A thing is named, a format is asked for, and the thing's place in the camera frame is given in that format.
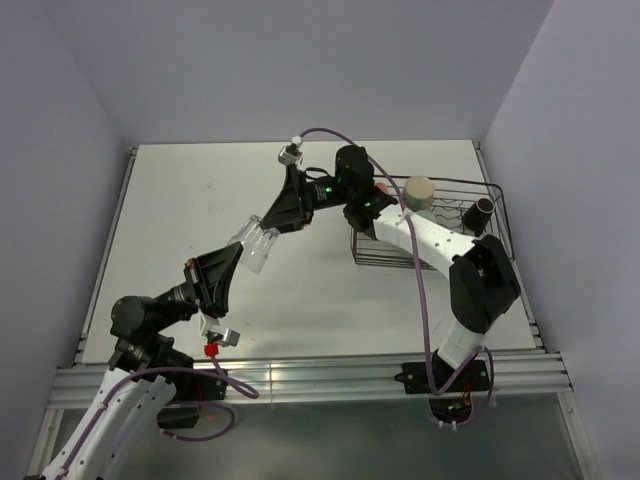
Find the white tabletop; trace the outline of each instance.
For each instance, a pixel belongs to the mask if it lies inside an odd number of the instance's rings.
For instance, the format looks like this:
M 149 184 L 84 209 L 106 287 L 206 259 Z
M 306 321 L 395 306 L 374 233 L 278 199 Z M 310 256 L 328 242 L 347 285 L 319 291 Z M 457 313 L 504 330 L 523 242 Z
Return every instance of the white tabletop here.
M 483 181 L 470 141 L 362 142 L 390 173 Z M 305 166 L 333 171 L 340 142 L 305 143 Z M 144 145 L 138 150 L 91 319 L 83 363 L 113 353 L 110 312 L 125 295 L 157 296 L 184 281 L 190 258 L 223 247 L 251 214 L 280 191 L 281 143 Z M 340 208 L 316 212 L 301 232 L 283 235 L 262 273 L 238 266 L 222 324 L 241 333 L 227 359 L 327 357 L 422 351 L 415 273 L 357 266 Z M 425 271 L 432 346 L 454 321 L 448 282 Z M 204 358 L 195 321 L 163 332 L 175 348 Z M 492 349 L 534 341 L 517 301 L 487 335 Z

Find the black bracket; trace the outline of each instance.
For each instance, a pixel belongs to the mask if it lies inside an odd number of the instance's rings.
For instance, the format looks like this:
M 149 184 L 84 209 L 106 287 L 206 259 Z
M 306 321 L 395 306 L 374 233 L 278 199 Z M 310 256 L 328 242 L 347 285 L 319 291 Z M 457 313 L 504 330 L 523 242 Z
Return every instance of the black bracket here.
M 397 374 L 394 379 L 404 385 L 404 393 L 407 395 L 431 393 L 425 362 L 403 363 L 402 372 Z M 473 392 L 489 390 L 489 372 L 487 372 L 487 365 L 483 360 L 473 360 L 469 363 L 447 391 L 463 392 L 466 386 L 471 387 Z
M 188 392 L 175 399 L 211 402 L 224 400 L 226 392 L 227 382 L 224 380 L 198 376 L 189 385 Z M 198 407 L 167 407 L 160 410 L 156 420 L 158 427 L 164 430 L 178 430 L 181 428 L 193 428 L 199 418 L 200 408 Z

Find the gray wall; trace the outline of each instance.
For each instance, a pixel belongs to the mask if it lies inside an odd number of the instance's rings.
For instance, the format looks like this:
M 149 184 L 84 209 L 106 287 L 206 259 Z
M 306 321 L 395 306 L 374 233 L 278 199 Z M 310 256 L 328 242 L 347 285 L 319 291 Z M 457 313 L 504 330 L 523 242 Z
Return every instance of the gray wall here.
M 125 149 L 36 0 L 0 2 L 0 478 L 75 351 Z
M 42 0 L 131 143 L 485 136 L 552 0 Z
M 557 0 L 486 139 L 607 478 L 640 460 L 640 2 Z

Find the wire basket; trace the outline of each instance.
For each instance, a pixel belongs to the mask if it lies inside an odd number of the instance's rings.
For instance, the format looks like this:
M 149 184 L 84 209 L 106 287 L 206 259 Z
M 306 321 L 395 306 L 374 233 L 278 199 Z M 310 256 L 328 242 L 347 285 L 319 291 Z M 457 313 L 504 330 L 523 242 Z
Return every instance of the wire basket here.
M 388 180 L 381 175 L 376 175 L 375 178 L 376 182 L 388 186 L 389 195 L 397 198 L 397 194 Z M 405 180 L 410 177 L 391 175 L 391 178 L 402 188 Z M 429 178 L 435 184 L 431 212 L 435 215 L 439 225 L 455 232 L 473 235 L 473 232 L 462 225 L 462 216 L 478 199 L 491 199 L 496 208 L 485 232 L 500 238 L 511 262 L 515 260 L 507 205 L 500 185 L 454 178 Z M 413 268 L 413 256 L 409 252 L 390 243 L 373 240 L 353 229 L 351 229 L 351 253 L 357 265 Z M 423 269 L 433 269 L 426 262 L 421 262 L 421 265 Z

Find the transparent plastic bottle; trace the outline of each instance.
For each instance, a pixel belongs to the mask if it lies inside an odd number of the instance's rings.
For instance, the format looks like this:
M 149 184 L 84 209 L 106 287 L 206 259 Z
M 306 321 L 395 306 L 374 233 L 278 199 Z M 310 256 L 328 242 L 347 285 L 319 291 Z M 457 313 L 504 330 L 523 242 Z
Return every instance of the transparent plastic bottle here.
M 257 215 L 251 215 L 238 233 L 232 236 L 227 245 L 240 242 L 243 247 L 240 264 L 247 267 L 255 274 L 262 271 L 262 267 L 269 258 L 269 251 L 280 236 L 275 228 L 263 230 L 260 227 L 262 219 Z

